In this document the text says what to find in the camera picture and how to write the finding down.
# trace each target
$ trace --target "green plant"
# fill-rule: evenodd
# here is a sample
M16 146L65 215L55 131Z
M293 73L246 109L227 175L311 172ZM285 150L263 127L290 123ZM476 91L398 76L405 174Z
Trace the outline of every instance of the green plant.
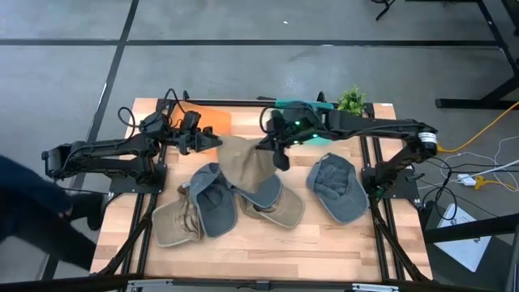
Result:
M342 93L337 108L339 110L345 110L354 116L361 116L366 93L358 93L359 90L360 88L357 85L354 85L351 91L345 91Z

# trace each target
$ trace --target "concrete floor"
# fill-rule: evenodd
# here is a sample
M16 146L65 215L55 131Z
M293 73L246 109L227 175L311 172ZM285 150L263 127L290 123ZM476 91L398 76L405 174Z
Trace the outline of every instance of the concrete floor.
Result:
M3 0L0 38L118 39L131 0ZM486 1L504 38L519 58L519 38L498 1ZM474 4L397 1L375 22L382 6L367 0L147 0L140 1L131 39L353 39L488 40L491 34ZM0 46L0 153L43 174L40 153L58 144L83 140L92 122L115 48ZM254 99L258 95L329 100L357 84L369 102L390 102L398 118L436 127L452 148L485 127L499 111L437 109L440 97L477 99L511 77L502 53L492 49L355 47L126 47L98 139L122 136L120 106L135 97L161 97L169 87L193 98ZM509 99L519 99L515 92ZM493 157L498 142L517 133L519 115L510 113L466 151ZM518 140L504 142L499 161L517 159ZM488 163L464 155L449 160ZM432 165L417 168L431 183L442 180ZM507 183L507 175L500 177ZM87 176L84 188L105 191L108 180ZM496 215L517 211L519 196L500 186L453 191ZM443 198L440 204L450 204ZM465 202L473 217L490 215ZM88 236L83 222L78 228ZM0 244L0 282L37 277L43 254L9 238ZM441 267L433 267L441 280ZM56 277L87 272L60 263Z

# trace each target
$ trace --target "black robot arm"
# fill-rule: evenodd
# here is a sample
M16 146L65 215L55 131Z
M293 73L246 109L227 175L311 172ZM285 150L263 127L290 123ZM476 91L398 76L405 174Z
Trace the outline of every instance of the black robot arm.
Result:
M138 125L139 134L124 140L74 142L42 153L45 174L64 179L80 173L100 173L112 179L113 192L159 192L165 179L166 165L154 164L161 145L172 145L182 155L188 150L200 152L221 145L211 127L198 128L201 116L194 111L184 114L179 127L169 124L169 117L159 111ZM133 155L131 160L110 157Z
M313 109L307 103L295 101L274 109L267 121L267 136L258 149L274 151L274 165L287 170L289 159L284 149L303 144L315 137L346 140L353 136L400 139L406 146L389 161L375 167L374 183L383 185L397 179L400 171L412 163L421 163L437 153L437 130L414 120L363 118L336 109Z

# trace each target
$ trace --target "wooden table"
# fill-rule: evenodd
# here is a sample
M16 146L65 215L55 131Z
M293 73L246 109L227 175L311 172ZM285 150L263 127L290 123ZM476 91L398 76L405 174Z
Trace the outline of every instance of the wooden table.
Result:
M152 98L135 99L133 112L136 120L139 121L153 112L156 103L157 99ZM391 104L374 104L374 107L377 118L395 118ZM232 114L232 135L246 138L264 136L258 126L258 115L262 108L213 108ZM400 140L382 139L380 143L385 159L401 149ZM355 165L357 171L362 168L358 137L325 146L299 145L289 149L290 170L278 170L278 174L284 185L300 195L306 203L301 223L294 230L282 229L269 221L251 219L238 208L238 223L229 233L219 238L206 237L197 243L161 248L152 235L145 275L213 279L381 281L370 212L357 221L339 225L305 187L310 168L327 152L342 155ZM159 196L157 207L176 200L177 186L189 181L202 165L214 161L214 156L203 153L181 156L175 147L168 147L165 161L168 164L166 188ZM108 207L91 272L104 268L127 239L135 200L136 194L121 195ZM431 278L431 268L416 210L407 200L392 200L392 206L400 244L422 273ZM135 245L131 272L136 270L140 245L141 239ZM391 248L387 243L385 246L390 275L396 277Z

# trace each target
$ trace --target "orange cloth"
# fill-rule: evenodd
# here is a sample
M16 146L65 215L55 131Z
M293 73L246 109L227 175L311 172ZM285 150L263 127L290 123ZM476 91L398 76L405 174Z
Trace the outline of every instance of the orange cloth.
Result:
M212 132L215 135L230 135L231 115L229 112L218 110L217 106L194 105L187 101L180 101L180 105L186 112L192 110L202 115L202 118L200 118L200 121L198 123L198 127L200 128L200 130L204 129L205 127L212 127ZM171 121L173 125L179 119L183 118L184 113L180 110L180 107L175 106L173 113L171 114ZM216 159L217 150L213 148L205 150L200 154L208 155Z

